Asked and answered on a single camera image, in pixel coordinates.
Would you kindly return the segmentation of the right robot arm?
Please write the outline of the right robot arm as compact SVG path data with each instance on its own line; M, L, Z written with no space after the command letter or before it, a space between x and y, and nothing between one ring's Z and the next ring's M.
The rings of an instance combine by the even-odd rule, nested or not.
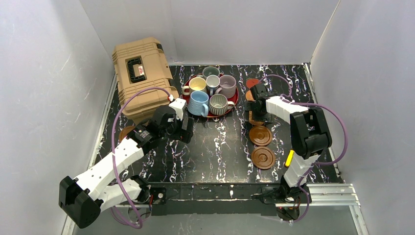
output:
M298 187L306 182L306 172L313 167L322 152L332 145L332 138L321 108L308 108L270 93L263 84L250 88L253 101L247 103L252 119L271 122L277 117L290 125L293 162L282 183Z

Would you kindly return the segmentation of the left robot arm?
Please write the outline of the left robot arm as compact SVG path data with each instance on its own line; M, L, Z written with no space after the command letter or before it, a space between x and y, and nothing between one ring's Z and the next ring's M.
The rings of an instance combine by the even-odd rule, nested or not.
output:
M158 107L152 118L133 130L97 164L75 178L69 176L59 185L59 206L80 228L91 225L100 213L131 200L140 203L165 203L166 190L153 187L136 175L120 181L119 174L166 139L189 143L193 118L185 114L186 101L176 99Z

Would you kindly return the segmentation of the dark wooden coaster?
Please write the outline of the dark wooden coaster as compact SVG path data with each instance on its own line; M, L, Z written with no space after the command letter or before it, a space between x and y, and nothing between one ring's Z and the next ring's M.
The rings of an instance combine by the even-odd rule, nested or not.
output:
M257 146L267 146L272 141L272 133L267 127L258 125L249 131L249 138Z

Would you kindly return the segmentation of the woven rattan coaster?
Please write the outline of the woven rattan coaster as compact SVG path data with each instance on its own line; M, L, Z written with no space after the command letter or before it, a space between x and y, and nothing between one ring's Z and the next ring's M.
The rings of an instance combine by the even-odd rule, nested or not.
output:
M247 92L246 92L246 94L245 94L245 98L246 98L246 100L247 100L247 101L254 101L254 97L253 97L253 95L252 95L252 92L251 92L251 91L247 91Z
M249 123L253 126L263 125L264 122L256 121L253 119L253 113L252 111L249 111Z

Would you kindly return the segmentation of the red round coaster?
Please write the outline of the red round coaster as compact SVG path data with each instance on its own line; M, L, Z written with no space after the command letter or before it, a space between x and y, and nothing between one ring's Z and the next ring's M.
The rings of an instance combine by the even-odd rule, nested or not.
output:
M260 81L256 78L251 78L246 81L246 87L250 89L251 87L257 85Z

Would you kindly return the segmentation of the brown wooden coaster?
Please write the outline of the brown wooden coaster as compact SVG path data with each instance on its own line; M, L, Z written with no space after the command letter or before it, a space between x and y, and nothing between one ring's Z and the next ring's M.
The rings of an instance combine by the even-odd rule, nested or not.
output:
M259 169L270 169L276 162L274 152L265 146L256 147L251 153L252 163Z

